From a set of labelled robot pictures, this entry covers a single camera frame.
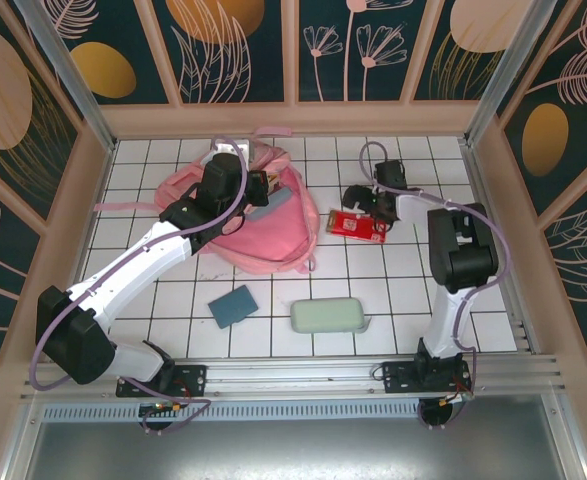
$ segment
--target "white tile floor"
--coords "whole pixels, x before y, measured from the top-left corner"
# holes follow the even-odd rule
[[[403,159],[410,186],[469,203],[473,193],[452,137],[369,137]],[[268,140],[291,153],[306,178],[326,225],[340,208],[344,188],[364,183],[355,161],[365,137],[308,137]],[[104,201],[152,202],[168,175],[205,153],[209,140],[136,140],[119,144]],[[375,147],[366,154],[382,159]],[[95,273],[135,243],[155,221],[147,211],[103,212],[90,242],[83,276]],[[428,266],[426,232],[397,223],[384,246],[321,232],[317,269],[252,276],[214,255],[191,258],[150,285],[122,312],[111,333],[132,341],[149,339],[181,358],[288,357],[408,354],[430,320],[435,281]],[[259,310],[221,330],[207,303],[247,285]],[[289,309],[300,299],[360,299],[371,318],[362,334],[302,335],[290,326]],[[463,341],[482,352],[514,351],[515,341],[500,290],[482,293],[472,309]]]

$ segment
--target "pink strap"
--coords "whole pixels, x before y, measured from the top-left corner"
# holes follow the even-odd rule
[[[253,132],[254,137],[290,137],[293,130],[288,127],[260,127]]]
[[[123,202],[123,203],[98,203],[93,208],[94,212],[119,212],[121,210],[151,210],[161,213],[162,209],[154,203]]]
[[[306,263],[303,263],[302,265],[300,265],[299,267],[297,267],[295,270],[297,271],[297,273],[301,273],[303,275],[307,275],[311,272],[315,271],[315,267],[317,265],[317,262],[315,261],[315,256],[313,254],[309,255],[309,266],[306,266]]]

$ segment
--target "red box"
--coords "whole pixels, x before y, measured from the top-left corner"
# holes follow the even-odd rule
[[[333,235],[357,238],[372,243],[384,243],[388,225],[367,215],[331,210],[326,231]]]

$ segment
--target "blue sponge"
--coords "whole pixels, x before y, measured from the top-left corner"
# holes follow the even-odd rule
[[[257,304],[246,285],[213,300],[209,303],[209,308],[220,328],[241,322],[250,314],[257,312]]]

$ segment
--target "wall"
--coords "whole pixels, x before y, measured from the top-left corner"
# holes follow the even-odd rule
[[[120,138],[464,131],[531,0],[44,2]]]
[[[535,333],[587,440],[587,1],[553,16],[479,150]]]
[[[0,454],[33,351],[38,294],[69,280],[105,153],[0,1]]]

